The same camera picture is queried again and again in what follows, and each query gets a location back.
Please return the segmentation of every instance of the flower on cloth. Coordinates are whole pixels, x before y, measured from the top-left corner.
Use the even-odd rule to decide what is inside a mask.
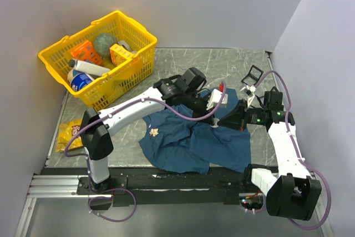
[[[152,129],[150,130],[150,135],[153,135],[153,137],[156,137],[159,133],[158,133],[158,129]]]

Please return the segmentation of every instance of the folded fabric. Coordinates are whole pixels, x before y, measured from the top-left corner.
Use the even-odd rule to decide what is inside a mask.
[[[238,102],[235,90],[227,89],[228,104],[215,117],[222,118]],[[191,117],[192,110],[184,105],[173,107]],[[209,163],[244,172],[250,163],[250,133],[225,127],[190,122],[166,109],[143,118],[147,125],[145,137],[139,141],[144,155],[157,168],[177,172],[206,174]]]

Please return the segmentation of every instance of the white wall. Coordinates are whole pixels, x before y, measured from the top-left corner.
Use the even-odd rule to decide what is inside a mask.
[[[355,232],[354,20],[355,0],[302,0],[272,54],[290,90],[301,152],[331,185],[336,236]]]
[[[64,95],[37,53],[65,34],[47,0],[0,4],[0,236],[13,236]]]
[[[273,51],[300,0],[50,0],[68,34],[119,9],[157,36],[159,47]]]

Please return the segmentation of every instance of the yellow basket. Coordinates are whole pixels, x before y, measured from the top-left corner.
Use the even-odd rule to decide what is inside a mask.
[[[125,40],[137,54],[125,58],[124,63],[75,92],[67,81],[70,71],[68,61],[72,58],[70,51],[85,40],[94,43],[96,36],[101,33],[110,33],[116,36],[117,40]],[[89,27],[80,32],[63,37],[39,52],[38,57],[54,79],[64,85],[73,96],[80,98],[88,107],[101,110],[153,72],[157,42],[156,37],[140,23],[121,11],[114,11],[91,22]]]

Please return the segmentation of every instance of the table surface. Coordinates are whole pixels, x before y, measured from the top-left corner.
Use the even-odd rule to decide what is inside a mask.
[[[206,75],[207,83],[205,87],[217,87],[221,79],[224,79],[229,88],[236,89],[239,99],[246,98],[243,92],[239,92],[242,85],[240,81],[248,73],[251,66],[256,65],[264,72],[271,69],[270,60],[264,51],[242,51],[238,49],[156,49],[154,64],[154,71],[151,76],[125,93],[111,106],[141,94],[161,78],[174,74],[183,74],[189,67],[196,67]],[[269,75],[258,87],[256,94],[262,96],[265,90],[270,90],[275,85],[274,77]],[[61,118],[59,118],[60,122],[81,119],[87,109],[80,99],[72,95],[67,97],[64,105]],[[253,105],[258,106],[256,99],[254,99]],[[248,125],[248,130],[251,134],[252,163],[277,165],[275,150],[265,127]],[[109,166],[153,167],[143,154],[138,143],[145,135],[145,132],[146,125],[142,119],[139,119],[114,135],[112,137],[114,150],[108,157]],[[83,149],[77,149],[75,153],[82,151]],[[67,158],[63,153],[56,153],[53,148],[46,167],[86,167],[86,162],[84,157]]]

